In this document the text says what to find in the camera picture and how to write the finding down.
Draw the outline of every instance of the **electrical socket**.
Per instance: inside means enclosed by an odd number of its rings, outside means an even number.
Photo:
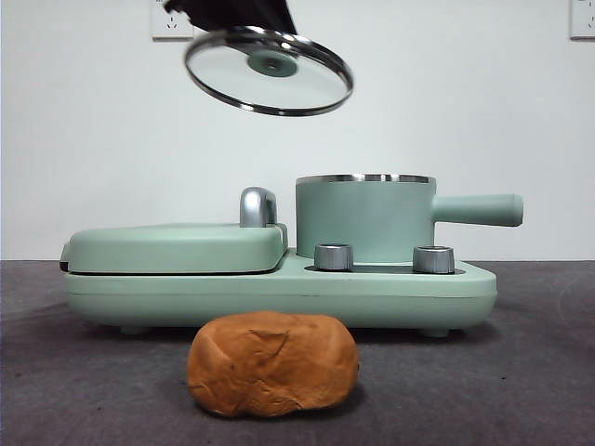
[[[185,13],[164,9],[165,0],[149,0],[152,5],[152,40],[190,40],[194,27]]]
[[[595,39],[595,0],[570,0],[570,38]]]

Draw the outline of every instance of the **mint green appliance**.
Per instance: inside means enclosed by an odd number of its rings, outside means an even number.
[[[60,260],[68,302],[129,334],[270,309],[445,336],[489,316],[496,276],[433,246],[434,222],[518,226],[522,199],[434,194],[429,177],[301,178],[297,251],[287,248],[275,197],[262,188],[244,190],[236,224],[83,230]],[[367,213],[357,212],[358,200]]]

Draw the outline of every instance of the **saucepan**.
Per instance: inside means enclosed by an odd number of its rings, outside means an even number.
[[[362,263],[411,261],[416,246],[434,244],[436,222],[522,224],[515,194],[436,196],[433,177],[347,174],[302,177],[296,185],[297,254],[318,243],[347,243]]]

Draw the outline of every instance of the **stainless steel pot rim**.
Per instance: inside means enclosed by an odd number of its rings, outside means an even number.
[[[340,100],[321,106],[305,109],[291,109],[271,107],[262,104],[244,102],[238,98],[222,93],[203,82],[191,69],[190,60],[194,54],[213,46],[248,47],[257,46],[258,49],[273,49],[294,57],[313,59],[334,72],[346,88],[345,95]],[[271,114],[276,116],[313,116],[330,112],[340,107],[353,91],[353,74],[347,63],[330,49],[312,42],[301,35],[265,30],[258,26],[237,26],[208,33],[198,37],[190,44],[184,56],[184,63],[191,79],[210,96],[226,102],[234,107],[249,112]]]
[[[296,184],[304,183],[339,183],[348,181],[379,181],[391,183],[435,183],[433,177],[421,175],[404,174],[340,174],[340,175],[317,175],[314,177],[301,177],[296,180]]]

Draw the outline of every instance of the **gray table surface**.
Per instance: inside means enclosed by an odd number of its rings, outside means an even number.
[[[2,444],[595,445],[595,262],[475,262],[489,320],[448,339],[354,330],[357,387],[334,409],[228,420],[185,388],[195,330],[81,320],[57,262],[2,263]]]

